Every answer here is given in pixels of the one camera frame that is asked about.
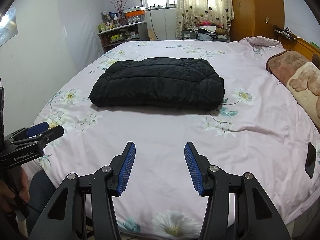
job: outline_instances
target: black phone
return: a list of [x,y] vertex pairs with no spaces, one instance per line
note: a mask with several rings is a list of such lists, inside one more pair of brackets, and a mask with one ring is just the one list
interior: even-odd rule
[[316,148],[312,145],[312,143],[309,143],[307,160],[304,169],[306,170],[306,173],[309,175],[310,179],[313,177],[313,172],[315,171],[316,154]]

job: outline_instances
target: curtain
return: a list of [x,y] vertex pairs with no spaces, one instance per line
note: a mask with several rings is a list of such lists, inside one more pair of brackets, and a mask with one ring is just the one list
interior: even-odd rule
[[176,39],[183,28],[193,28],[201,21],[210,21],[228,32],[233,20],[232,0],[178,0]]

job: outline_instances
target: white wall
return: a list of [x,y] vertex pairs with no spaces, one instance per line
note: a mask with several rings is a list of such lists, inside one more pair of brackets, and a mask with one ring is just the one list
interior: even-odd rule
[[104,0],[15,0],[18,34],[0,47],[5,134],[30,126],[50,98],[100,55]]
[[320,25],[304,0],[284,0],[285,26],[307,42],[320,46]]
[[[114,7],[109,2],[106,1],[106,7],[109,11],[115,12]],[[134,6],[141,6],[140,0],[128,0],[128,3],[125,8],[130,8]],[[175,40],[175,29],[176,29],[176,16],[177,16],[176,8],[168,8],[168,9],[158,9],[152,11],[146,11],[145,19],[148,22],[148,29],[152,30],[154,28],[155,34],[158,36],[158,39],[163,40]]]

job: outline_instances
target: plastic sheet on wall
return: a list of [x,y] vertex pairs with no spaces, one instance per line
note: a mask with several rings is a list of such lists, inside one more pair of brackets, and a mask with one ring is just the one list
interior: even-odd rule
[[16,8],[11,7],[0,22],[0,46],[17,34]]
[[65,40],[76,69],[81,71],[103,54],[98,25],[104,0],[57,0]]

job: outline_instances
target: metal screw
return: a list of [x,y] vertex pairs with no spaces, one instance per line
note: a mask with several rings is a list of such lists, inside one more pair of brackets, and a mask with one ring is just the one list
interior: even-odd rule
[[219,170],[219,168],[218,168],[218,166],[216,166],[216,165],[212,165],[212,166],[210,166],[209,170],[210,170],[210,171],[213,171],[213,172],[216,172],[216,171]]
[[245,173],[244,176],[247,178],[247,179],[253,179],[253,175],[249,172]]
[[74,179],[75,177],[76,177],[76,175],[75,175],[74,173],[70,173],[70,174],[68,174],[67,179],[72,180],[72,179]]
[[111,171],[111,167],[110,167],[110,166],[104,166],[104,167],[102,168],[102,171],[103,171],[103,172],[109,172],[109,171]]

